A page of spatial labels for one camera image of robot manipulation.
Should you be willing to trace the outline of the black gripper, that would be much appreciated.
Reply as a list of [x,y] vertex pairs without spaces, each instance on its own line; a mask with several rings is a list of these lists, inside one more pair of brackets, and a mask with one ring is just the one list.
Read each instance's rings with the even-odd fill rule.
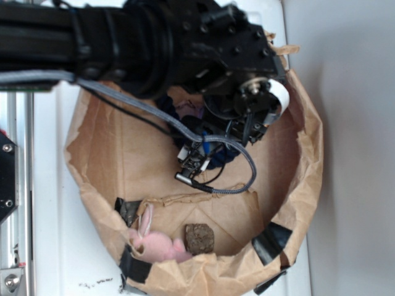
[[202,94],[205,120],[254,143],[289,106],[285,69],[264,29],[236,4],[173,1],[182,52],[175,85]]

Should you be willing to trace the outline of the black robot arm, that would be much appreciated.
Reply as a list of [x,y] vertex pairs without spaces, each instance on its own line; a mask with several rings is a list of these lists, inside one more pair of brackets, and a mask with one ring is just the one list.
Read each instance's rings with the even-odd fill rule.
[[1,3],[1,89],[112,81],[140,99],[200,94],[206,120],[254,142],[289,104],[285,70],[235,4],[127,1],[117,7]]

